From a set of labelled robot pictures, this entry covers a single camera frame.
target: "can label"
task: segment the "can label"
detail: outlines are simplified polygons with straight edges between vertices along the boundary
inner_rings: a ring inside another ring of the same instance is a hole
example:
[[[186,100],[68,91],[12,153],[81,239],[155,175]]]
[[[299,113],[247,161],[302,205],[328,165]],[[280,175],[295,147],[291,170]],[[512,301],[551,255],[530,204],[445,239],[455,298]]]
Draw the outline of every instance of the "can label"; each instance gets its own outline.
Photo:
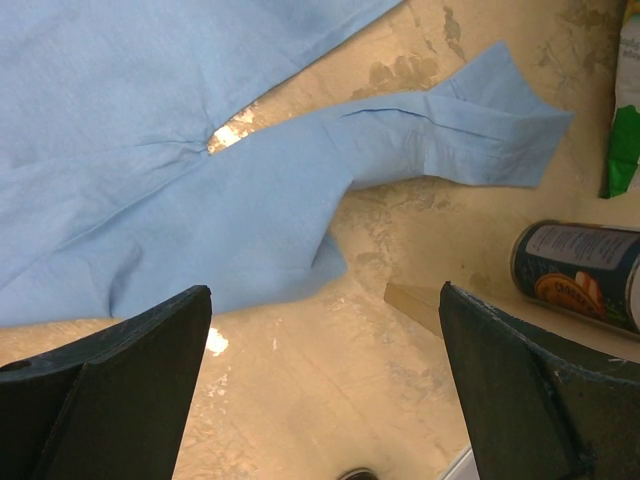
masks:
[[[542,222],[516,244],[512,273],[530,297],[638,333],[631,290],[639,257],[639,232]]]

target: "black object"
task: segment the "black object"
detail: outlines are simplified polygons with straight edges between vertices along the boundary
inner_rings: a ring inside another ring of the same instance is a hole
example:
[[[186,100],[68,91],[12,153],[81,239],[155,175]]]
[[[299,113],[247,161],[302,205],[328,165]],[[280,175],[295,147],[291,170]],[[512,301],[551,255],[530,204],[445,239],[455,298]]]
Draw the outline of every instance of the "black object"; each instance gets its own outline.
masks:
[[[193,287],[0,368],[0,479],[170,479],[211,321]]]
[[[450,284],[440,322],[482,479],[640,479],[640,365]]]
[[[378,480],[378,477],[368,468],[358,468],[345,473],[340,480]]]

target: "light blue fabric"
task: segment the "light blue fabric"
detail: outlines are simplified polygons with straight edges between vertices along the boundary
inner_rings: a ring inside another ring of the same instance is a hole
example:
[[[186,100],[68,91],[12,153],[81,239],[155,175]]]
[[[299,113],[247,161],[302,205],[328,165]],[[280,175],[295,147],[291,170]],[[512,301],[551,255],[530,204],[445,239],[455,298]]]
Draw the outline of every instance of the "light blue fabric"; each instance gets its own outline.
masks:
[[[0,321],[128,317],[193,284],[215,312],[298,299],[345,270],[327,228],[348,189],[425,174],[534,187],[570,121],[498,44],[428,92],[320,110],[213,157],[178,138],[7,170]]]
[[[202,142],[401,1],[4,1],[0,171]]]

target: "beige surface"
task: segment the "beige surface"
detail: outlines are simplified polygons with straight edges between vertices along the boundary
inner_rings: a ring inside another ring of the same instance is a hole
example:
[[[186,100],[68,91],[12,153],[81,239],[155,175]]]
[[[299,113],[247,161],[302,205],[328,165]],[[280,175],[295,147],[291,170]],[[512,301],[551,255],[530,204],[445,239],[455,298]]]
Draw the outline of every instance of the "beige surface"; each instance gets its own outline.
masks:
[[[467,437],[444,347],[385,305],[385,284],[439,288],[450,279],[512,294],[508,251],[532,221],[640,224],[637,197],[595,200],[621,6],[410,0],[218,134],[212,148],[317,107],[430,87],[499,39],[536,92],[577,112],[536,191],[425,178],[349,195],[333,223],[348,275],[304,302],[214,319],[229,343],[219,352],[224,342],[212,335],[175,478],[320,480],[366,464],[383,479],[412,480],[446,468]],[[109,323],[0,331],[0,364]]]

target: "green bag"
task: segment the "green bag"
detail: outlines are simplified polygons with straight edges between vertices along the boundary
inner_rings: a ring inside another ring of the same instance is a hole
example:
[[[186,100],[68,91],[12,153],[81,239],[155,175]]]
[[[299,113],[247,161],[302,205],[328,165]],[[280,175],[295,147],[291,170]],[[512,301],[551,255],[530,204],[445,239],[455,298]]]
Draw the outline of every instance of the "green bag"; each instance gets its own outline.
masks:
[[[616,113],[609,140],[609,197],[640,189],[640,0],[628,0],[620,34]]]

